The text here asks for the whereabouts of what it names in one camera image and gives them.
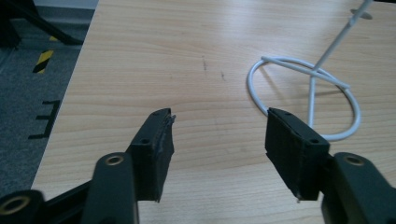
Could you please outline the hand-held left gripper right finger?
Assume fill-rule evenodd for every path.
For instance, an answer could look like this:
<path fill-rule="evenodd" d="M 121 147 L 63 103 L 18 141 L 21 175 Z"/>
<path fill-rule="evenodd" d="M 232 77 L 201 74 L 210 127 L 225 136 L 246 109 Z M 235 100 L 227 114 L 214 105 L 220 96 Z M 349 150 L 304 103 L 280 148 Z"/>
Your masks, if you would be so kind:
<path fill-rule="evenodd" d="M 362 156 L 330 143 L 290 112 L 270 108 L 266 155 L 300 201 L 323 195 L 325 224 L 396 224 L 396 188 Z"/>

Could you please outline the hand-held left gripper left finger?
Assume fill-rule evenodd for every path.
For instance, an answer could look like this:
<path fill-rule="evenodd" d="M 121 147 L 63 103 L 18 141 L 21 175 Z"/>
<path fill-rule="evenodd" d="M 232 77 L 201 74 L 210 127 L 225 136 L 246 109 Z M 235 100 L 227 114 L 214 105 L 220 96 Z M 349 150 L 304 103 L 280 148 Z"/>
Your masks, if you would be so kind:
<path fill-rule="evenodd" d="M 138 203 L 162 197 L 174 121 L 169 108 L 152 112 L 126 151 L 96 163 L 81 224 L 139 224 Z"/>

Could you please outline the black stand leg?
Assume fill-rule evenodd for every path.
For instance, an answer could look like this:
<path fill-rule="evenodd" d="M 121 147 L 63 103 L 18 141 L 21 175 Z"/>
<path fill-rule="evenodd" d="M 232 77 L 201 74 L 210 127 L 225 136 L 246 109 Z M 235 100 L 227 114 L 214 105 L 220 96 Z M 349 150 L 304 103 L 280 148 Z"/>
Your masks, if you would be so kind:
<path fill-rule="evenodd" d="M 20 42 L 11 19 L 23 18 L 33 26 L 55 37 L 66 45 L 82 45 L 83 41 L 64 33 L 44 20 L 37 12 L 33 0 L 0 0 L 0 48 L 16 48 Z"/>

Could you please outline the black floor tape mark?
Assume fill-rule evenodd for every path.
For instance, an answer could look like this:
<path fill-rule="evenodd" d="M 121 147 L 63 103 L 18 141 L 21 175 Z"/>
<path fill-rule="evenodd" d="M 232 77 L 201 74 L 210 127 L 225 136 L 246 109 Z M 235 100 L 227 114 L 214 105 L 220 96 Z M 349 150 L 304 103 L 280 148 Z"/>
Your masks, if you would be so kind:
<path fill-rule="evenodd" d="M 51 111 L 48 115 L 37 115 L 36 120 L 45 120 L 46 127 L 43 131 L 43 133 L 38 133 L 38 134 L 32 134 L 29 135 L 29 139 L 43 139 L 43 138 L 49 138 L 53 125 L 55 123 L 55 120 L 57 118 L 60 106 L 61 106 L 61 101 L 60 100 L 55 100 L 55 101 L 43 101 L 42 105 L 50 105 L 51 106 Z"/>

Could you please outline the yellow black floor tape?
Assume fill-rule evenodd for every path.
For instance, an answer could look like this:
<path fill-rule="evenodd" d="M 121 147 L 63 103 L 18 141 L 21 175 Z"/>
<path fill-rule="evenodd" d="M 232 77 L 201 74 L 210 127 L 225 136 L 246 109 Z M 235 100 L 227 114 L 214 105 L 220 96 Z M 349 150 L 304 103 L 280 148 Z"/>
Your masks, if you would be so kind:
<path fill-rule="evenodd" d="M 54 52 L 53 49 L 45 49 L 40 53 L 38 60 L 35 64 L 35 67 L 33 69 L 33 72 L 35 74 L 45 73 L 46 67 L 50 61 L 51 56 L 53 55 L 53 52 Z"/>

